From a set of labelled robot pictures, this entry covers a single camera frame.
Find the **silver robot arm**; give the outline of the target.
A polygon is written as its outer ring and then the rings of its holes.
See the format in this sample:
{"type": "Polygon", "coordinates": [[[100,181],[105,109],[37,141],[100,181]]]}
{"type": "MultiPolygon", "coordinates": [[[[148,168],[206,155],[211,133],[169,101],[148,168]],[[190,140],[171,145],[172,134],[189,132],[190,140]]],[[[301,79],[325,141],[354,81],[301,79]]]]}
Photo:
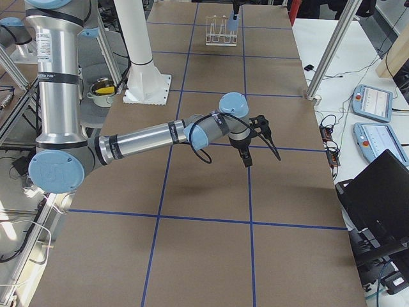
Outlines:
{"type": "Polygon", "coordinates": [[[127,104],[163,106],[172,77],[155,66],[143,5],[114,4],[121,31],[106,31],[96,1],[26,1],[27,21],[36,32],[41,132],[28,166],[34,185],[47,193],[76,190],[93,170],[112,161],[164,146],[186,143],[198,152],[227,136],[245,166],[252,165],[249,145],[253,124],[246,98],[237,92],[222,96],[208,115],[170,121],[126,134],[98,136],[114,95],[99,97],[91,87],[111,80],[114,56],[99,37],[121,42],[129,62],[119,75],[126,83],[127,104]]]}

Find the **second robot arm grey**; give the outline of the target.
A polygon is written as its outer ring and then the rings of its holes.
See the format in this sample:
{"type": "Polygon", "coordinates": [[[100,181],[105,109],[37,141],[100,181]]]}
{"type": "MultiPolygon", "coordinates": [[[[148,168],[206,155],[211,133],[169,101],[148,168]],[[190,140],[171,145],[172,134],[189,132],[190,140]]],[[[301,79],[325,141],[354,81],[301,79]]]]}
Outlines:
{"type": "Polygon", "coordinates": [[[26,45],[32,40],[32,36],[19,18],[6,17],[1,19],[1,47],[26,45]]]}

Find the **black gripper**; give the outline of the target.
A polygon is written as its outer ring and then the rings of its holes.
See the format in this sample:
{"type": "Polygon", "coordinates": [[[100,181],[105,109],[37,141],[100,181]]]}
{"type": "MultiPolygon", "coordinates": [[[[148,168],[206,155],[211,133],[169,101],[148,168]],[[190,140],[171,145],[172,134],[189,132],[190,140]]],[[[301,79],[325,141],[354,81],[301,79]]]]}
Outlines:
{"type": "Polygon", "coordinates": [[[246,168],[252,166],[252,157],[249,152],[249,145],[251,143],[251,137],[247,136],[245,139],[235,140],[230,139],[230,144],[236,148],[240,154],[242,154],[243,164],[246,168]]]}

